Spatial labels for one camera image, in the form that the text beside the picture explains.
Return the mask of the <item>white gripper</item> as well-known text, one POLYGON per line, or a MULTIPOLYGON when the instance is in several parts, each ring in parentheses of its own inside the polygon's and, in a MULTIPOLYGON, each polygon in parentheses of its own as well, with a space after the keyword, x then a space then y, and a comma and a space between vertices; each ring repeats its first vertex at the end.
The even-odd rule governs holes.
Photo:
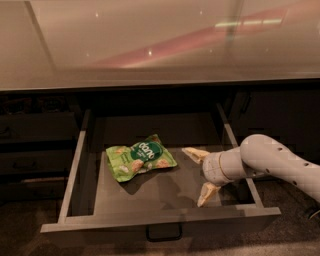
POLYGON ((196 149, 193 147, 186 147, 182 149, 191 160, 197 164, 202 164, 204 177, 208 182, 202 185, 197 206, 199 208, 205 207, 210 202, 218 198, 218 193, 221 189, 220 186, 225 186, 233 182, 233 179, 228 177, 222 167, 221 157, 227 156, 228 151, 212 152, 209 153, 205 150, 196 149))

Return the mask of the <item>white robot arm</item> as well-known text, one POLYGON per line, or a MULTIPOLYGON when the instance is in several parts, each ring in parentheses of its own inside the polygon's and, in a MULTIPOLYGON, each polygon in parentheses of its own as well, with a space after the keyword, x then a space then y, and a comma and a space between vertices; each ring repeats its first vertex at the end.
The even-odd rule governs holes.
POLYGON ((203 184, 197 206, 203 207, 221 187, 261 173, 295 185, 320 202, 320 166, 300 158, 271 137, 254 134, 246 137, 239 147, 208 152, 192 147, 182 151, 202 165, 203 184))

